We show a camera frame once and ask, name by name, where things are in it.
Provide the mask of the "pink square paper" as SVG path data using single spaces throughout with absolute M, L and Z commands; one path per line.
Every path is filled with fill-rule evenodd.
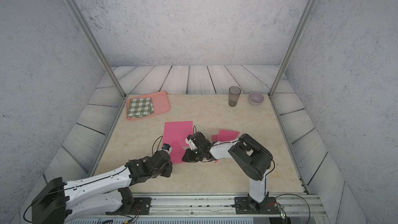
M 240 132 L 220 130 L 210 148 L 210 154 L 215 160 L 232 158 L 229 150 L 236 144 Z

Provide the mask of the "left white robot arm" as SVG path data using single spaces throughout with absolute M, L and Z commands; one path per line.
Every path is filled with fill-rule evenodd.
M 135 199 L 130 187 L 150 178 L 170 177 L 172 166 L 169 151 L 163 149 L 97 176 L 71 181 L 55 178 L 29 206 L 31 222 L 64 224 L 94 214 L 147 215 L 151 199 Z

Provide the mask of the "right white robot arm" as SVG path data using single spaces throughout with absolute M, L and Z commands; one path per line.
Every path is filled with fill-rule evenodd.
M 182 157 L 183 162 L 212 162 L 233 159 L 249 177 L 249 204 L 260 209 L 268 199 L 267 176 L 275 169 L 273 155 L 248 134 L 225 142 L 210 142 L 201 132 L 186 138 L 189 148 Z

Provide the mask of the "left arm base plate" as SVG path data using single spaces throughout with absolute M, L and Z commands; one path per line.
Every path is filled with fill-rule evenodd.
M 105 212 L 106 215 L 148 215 L 152 198 L 132 198 L 121 201 L 115 211 Z

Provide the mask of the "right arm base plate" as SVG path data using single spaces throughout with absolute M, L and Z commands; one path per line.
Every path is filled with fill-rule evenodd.
M 281 209 L 276 202 L 276 198 L 266 197 L 262 202 L 258 203 L 251 197 L 235 197 L 234 204 L 236 214 L 280 214 Z

